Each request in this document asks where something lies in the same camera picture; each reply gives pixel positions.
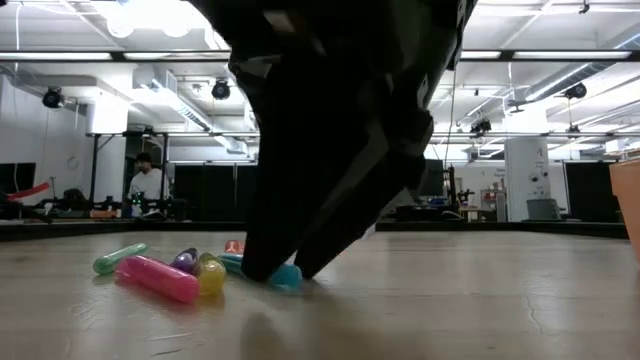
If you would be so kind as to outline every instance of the air duct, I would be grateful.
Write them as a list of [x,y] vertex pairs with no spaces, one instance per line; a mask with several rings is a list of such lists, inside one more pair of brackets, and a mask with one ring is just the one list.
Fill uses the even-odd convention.
[[[605,43],[602,49],[617,49],[617,50],[639,50],[640,49],[640,24],[637,24],[620,35],[614,37],[607,43]],[[508,106],[520,106],[538,102],[560,93],[568,88],[596,75],[611,66],[615,65],[615,62],[593,62],[583,65],[568,65],[555,74],[547,77],[537,84],[532,85],[525,91],[516,91],[514,100],[508,100]],[[511,89],[497,94],[497,97],[507,97],[511,93]],[[477,112],[488,114],[495,109],[503,106],[503,99],[490,99],[483,106],[475,109],[465,118],[472,116]]]

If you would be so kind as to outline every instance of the wall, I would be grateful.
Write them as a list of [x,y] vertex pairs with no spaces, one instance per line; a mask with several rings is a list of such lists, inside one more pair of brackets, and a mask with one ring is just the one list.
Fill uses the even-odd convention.
[[[0,78],[0,163],[34,162],[34,185],[55,177],[56,195],[79,188],[89,196],[91,142],[84,136],[86,118],[67,109],[50,110],[41,98]],[[49,189],[25,199],[35,204],[53,197]]]
[[[454,163],[456,178],[462,179],[463,189],[469,189],[476,193],[470,197],[472,205],[480,206],[480,190],[493,186],[494,182],[500,182],[500,178],[506,176],[504,161]],[[562,163],[549,164],[549,181],[551,182],[551,197],[556,199],[558,207],[567,208],[567,191]]]

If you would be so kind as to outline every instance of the ceiling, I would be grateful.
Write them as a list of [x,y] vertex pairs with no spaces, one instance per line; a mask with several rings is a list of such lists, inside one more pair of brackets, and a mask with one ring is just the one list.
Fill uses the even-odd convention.
[[[612,48],[612,41],[621,34],[640,34],[640,2],[628,0],[590,1],[591,9],[579,14],[582,1],[554,0],[479,0],[464,36],[465,49],[599,49]],[[183,3],[175,13],[153,13],[149,18],[174,24],[181,21],[191,26],[182,37],[171,37],[161,25],[146,22],[125,38],[110,34],[107,18],[117,5],[113,1],[24,0],[0,8],[0,50],[176,50],[226,49],[220,37],[212,33],[206,20],[191,5]],[[640,38],[635,43],[640,48]],[[492,122],[493,130],[504,128],[510,117],[509,106],[502,106],[513,98],[512,89],[527,88],[558,76],[570,66],[564,63],[460,63],[456,72],[447,72],[437,89],[430,110],[436,119],[436,131],[458,128],[468,131],[481,117]],[[21,70],[34,76],[88,75],[125,94],[136,105],[130,121],[153,124],[170,130],[184,129],[184,119],[172,108],[152,101],[143,91],[131,90],[120,81],[132,71],[125,64],[23,64]],[[220,130],[251,131],[244,118],[244,97],[234,86],[232,95],[214,101],[210,95],[215,79],[225,76],[225,66],[218,63],[169,63],[155,65],[155,71],[173,73],[179,82],[179,92],[201,113],[210,117]],[[583,124],[583,131],[610,131],[640,124],[640,107],[629,104],[638,100],[640,64],[624,63],[611,66],[584,81],[588,94],[581,100],[568,102],[550,97],[536,103],[546,109],[551,130],[563,131],[570,120]],[[480,106],[488,100],[496,104]],[[607,114],[628,106],[620,116],[593,120],[593,116]]]

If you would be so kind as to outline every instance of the man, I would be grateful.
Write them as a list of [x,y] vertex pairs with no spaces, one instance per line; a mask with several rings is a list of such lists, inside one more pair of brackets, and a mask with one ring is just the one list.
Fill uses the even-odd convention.
[[[151,154],[140,153],[136,157],[136,167],[140,172],[131,180],[129,187],[129,198],[136,193],[144,192],[144,197],[148,200],[160,199],[160,188],[162,184],[162,171],[151,166]],[[164,197],[169,196],[169,181],[165,178]]]

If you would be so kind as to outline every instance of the wooden floor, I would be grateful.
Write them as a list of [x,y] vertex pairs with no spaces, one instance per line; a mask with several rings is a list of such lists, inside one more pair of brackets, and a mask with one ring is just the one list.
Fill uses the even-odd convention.
[[295,294],[230,277],[196,306],[95,277],[146,242],[171,259],[233,233],[0,243],[1,359],[639,359],[626,241],[530,233],[377,233]]

